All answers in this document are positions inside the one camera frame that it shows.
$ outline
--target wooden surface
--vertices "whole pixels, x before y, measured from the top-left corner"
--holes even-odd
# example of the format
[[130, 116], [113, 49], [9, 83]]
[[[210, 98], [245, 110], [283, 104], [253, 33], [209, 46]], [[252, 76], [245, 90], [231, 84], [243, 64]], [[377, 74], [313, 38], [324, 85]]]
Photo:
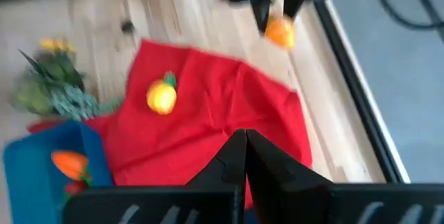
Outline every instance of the wooden surface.
[[[130, 19], [134, 35], [120, 23]], [[32, 52], [43, 37], [64, 37], [78, 50], [77, 67], [101, 100], [124, 93], [126, 72], [141, 37], [192, 45], [244, 60], [299, 92], [313, 170], [336, 182], [382, 181], [382, 174], [328, 46], [317, 15], [305, 6], [296, 20], [297, 43], [283, 51], [259, 38], [249, 6], [215, 0], [3, 0], [0, 1], [0, 140], [26, 134], [36, 117], [8, 104], [13, 79], [26, 66], [17, 49]], [[9, 202], [0, 178], [0, 213]]]

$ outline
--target red towel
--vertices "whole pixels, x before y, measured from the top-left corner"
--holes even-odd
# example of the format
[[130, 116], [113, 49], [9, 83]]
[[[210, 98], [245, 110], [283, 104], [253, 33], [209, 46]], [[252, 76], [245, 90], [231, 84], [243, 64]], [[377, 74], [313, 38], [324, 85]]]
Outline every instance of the red towel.
[[[178, 98], [172, 113], [158, 115], [148, 108], [146, 92], [167, 71], [176, 75]], [[143, 41], [120, 110], [88, 124], [103, 139], [117, 185], [186, 184], [239, 128], [256, 129], [311, 166], [295, 92], [245, 63], [191, 48]]]

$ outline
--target toy orange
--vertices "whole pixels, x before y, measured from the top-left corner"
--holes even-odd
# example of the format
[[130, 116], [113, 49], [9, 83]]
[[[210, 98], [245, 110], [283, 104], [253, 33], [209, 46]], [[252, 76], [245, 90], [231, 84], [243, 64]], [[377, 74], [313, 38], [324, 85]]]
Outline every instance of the toy orange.
[[265, 37], [283, 49], [293, 48], [295, 43], [293, 20], [286, 16], [270, 15], [266, 24]]
[[88, 159], [73, 151], [54, 151], [51, 153], [53, 163], [62, 173], [72, 180], [83, 180], [87, 174]]

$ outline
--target blue container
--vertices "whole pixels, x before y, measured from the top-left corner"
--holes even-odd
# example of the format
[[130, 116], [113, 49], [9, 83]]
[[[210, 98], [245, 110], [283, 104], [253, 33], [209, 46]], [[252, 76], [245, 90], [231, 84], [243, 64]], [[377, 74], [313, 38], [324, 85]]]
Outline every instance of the blue container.
[[94, 186], [112, 186], [99, 135], [82, 123], [60, 126], [9, 144], [3, 154], [12, 220], [15, 224], [61, 223], [64, 187], [72, 182], [51, 160], [51, 152], [84, 154]]

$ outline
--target black cable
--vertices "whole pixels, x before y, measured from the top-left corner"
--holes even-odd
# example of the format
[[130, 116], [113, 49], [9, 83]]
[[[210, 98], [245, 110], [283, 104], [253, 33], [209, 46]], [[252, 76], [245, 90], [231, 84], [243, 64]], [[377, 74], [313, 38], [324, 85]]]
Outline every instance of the black cable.
[[[432, 0], [420, 0], [422, 7], [425, 9], [425, 12], [429, 15], [429, 18], [432, 22], [442, 21], [439, 13], [435, 9]], [[444, 43], [444, 28], [437, 28], [436, 33], [438, 33], [441, 42]]]
[[414, 30], [422, 30], [422, 31], [444, 28], [444, 21], [435, 22], [432, 24], [421, 24], [421, 23], [412, 22], [408, 19], [405, 19], [398, 12], [396, 12], [396, 10], [393, 9], [393, 6], [388, 2], [388, 0], [379, 0], [379, 2], [381, 2], [383, 9], [388, 13], [388, 15], [390, 15], [390, 17], [392, 17], [396, 22], [402, 24], [407, 28], [412, 28]]

